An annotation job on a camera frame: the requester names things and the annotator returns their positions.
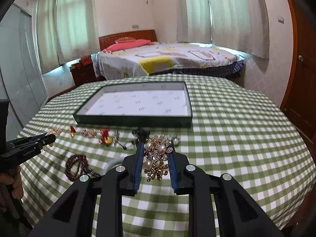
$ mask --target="wooden door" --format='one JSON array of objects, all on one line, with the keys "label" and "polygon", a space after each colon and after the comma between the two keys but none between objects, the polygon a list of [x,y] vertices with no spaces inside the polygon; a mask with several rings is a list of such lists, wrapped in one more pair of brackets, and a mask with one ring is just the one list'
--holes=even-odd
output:
[{"label": "wooden door", "polygon": [[316,33],[292,2],[297,22],[297,58],[284,113],[310,140],[316,141]]}]

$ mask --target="table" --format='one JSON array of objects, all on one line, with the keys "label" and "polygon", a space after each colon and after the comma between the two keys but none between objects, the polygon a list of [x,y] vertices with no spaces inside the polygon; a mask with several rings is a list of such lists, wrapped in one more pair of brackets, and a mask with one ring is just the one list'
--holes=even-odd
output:
[{"label": "table", "polygon": [[[142,81],[186,82],[193,112],[191,128],[150,128],[151,133],[178,135],[177,152],[208,174],[231,174],[274,223],[284,227],[316,176],[312,157],[293,124],[265,95],[227,79],[171,74],[84,84],[41,108],[20,136],[45,133],[54,125],[63,132],[52,148],[22,165],[23,206],[30,221],[36,223],[71,185],[64,166],[72,154],[85,154],[91,167],[101,172],[111,159],[135,153],[120,146],[103,147],[97,138],[84,138],[80,134],[83,128],[76,125],[72,114],[103,85]],[[74,139],[70,125],[77,130]],[[123,143],[133,138],[132,128],[118,130]],[[135,197],[122,198],[124,236],[186,236],[188,196],[173,193],[169,175],[161,181],[148,183],[146,179],[143,173]]]}]

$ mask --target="pearl brooch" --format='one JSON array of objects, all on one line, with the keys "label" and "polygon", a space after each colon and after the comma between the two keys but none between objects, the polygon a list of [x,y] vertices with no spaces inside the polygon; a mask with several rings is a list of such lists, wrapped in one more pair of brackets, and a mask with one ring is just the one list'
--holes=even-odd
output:
[{"label": "pearl brooch", "polygon": [[147,181],[150,182],[157,177],[161,180],[163,175],[168,175],[168,164],[164,165],[167,161],[167,154],[171,153],[173,148],[169,147],[172,144],[171,140],[167,140],[162,134],[160,136],[154,135],[151,139],[146,140],[144,156],[144,172],[147,174]]}]

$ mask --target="dark green tray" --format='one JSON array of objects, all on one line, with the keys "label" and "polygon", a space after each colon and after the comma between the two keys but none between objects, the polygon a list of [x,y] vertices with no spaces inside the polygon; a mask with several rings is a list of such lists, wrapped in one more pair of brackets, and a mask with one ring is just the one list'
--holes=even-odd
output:
[{"label": "dark green tray", "polygon": [[[119,85],[136,85],[136,84],[150,84],[150,83],[162,83],[162,81],[156,82],[138,82],[138,83],[126,83],[126,84],[115,84],[111,86]],[[73,114],[76,122],[81,125],[100,125],[100,126],[129,126],[129,127],[191,127],[192,122],[192,107],[187,86],[185,82],[170,82],[165,81],[163,83],[183,83],[184,89],[187,96],[187,104],[189,106],[189,116],[122,116],[122,115],[82,115],[79,111],[85,107],[85,105],[96,95],[100,89],[98,89],[90,98],[84,102]]]}]

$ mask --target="wooden nightstand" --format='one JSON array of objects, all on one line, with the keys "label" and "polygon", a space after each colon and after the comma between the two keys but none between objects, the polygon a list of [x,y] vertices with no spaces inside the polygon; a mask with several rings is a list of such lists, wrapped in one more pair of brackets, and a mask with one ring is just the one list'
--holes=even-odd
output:
[{"label": "wooden nightstand", "polygon": [[70,72],[76,87],[97,81],[92,62],[86,65],[82,65],[81,62],[76,63],[70,67]]}]

